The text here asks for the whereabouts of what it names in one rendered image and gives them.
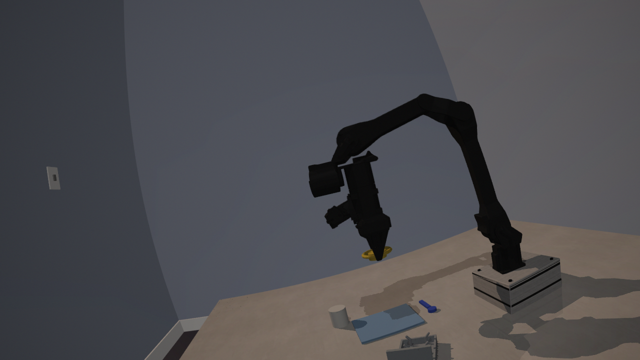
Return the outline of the blue square mat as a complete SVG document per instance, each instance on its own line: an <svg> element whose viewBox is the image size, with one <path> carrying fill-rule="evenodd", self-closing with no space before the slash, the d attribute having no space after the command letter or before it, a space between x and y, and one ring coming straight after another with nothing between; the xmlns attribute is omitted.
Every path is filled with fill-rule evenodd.
<svg viewBox="0 0 640 360"><path fill-rule="evenodd" d="M407 303L351 322L362 344L390 337L425 323Z"/></svg>

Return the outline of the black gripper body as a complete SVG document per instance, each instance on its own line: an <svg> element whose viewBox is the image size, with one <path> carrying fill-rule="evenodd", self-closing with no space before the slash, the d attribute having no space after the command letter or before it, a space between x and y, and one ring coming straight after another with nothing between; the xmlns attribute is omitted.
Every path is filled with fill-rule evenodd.
<svg viewBox="0 0 640 360"><path fill-rule="evenodd" d="M378 188L375 183L369 186L349 189L350 199L358 215L353 223L357 224L360 235L392 227L390 217L383 213L378 200Z"/></svg>

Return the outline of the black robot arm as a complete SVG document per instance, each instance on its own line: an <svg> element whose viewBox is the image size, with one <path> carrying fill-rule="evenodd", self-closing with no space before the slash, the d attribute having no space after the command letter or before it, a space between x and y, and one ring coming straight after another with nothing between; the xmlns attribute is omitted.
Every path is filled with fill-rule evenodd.
<svg viewBox="0 0 640 360"><path fill-rule="evenodd" d="M461 147L478 198L479 210L474 214L477 230L494 244L491 252L493 269L503 275L525 267L520 244L522 233L511 226L505 209L498 201L478 142L474 110L463 101L423 93L374 120L361 121L341 129L336 138L337 148L332 160L308 166L309 184L314 198L341 191L341 187L345 186L341 169L344 169L349 190L374 184L370 162L378 161L378 157L369 150L364 156L356 156L386 133L423 115L446 125ZM354 157L353 163L339 166L351 157ZM349 218L352 221L358 220L350 194L346 202L328 209L324 217L332 229Z"/></svg>

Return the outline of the yellow plate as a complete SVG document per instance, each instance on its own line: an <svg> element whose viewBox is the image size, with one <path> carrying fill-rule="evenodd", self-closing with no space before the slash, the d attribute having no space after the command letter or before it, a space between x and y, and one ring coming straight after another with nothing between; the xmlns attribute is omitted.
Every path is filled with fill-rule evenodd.
<svg viewBox="0 0 640 360"><path fill-rule="evenodd" d="M391 248L390 246L385 246L384 252L382 254L382 259L384 259L392 250L393 250L393 248ZM362 253L361 256L362 256L363 259L369 259L370 261L377 261L372 249L364 251L364 253Z"/></svg>

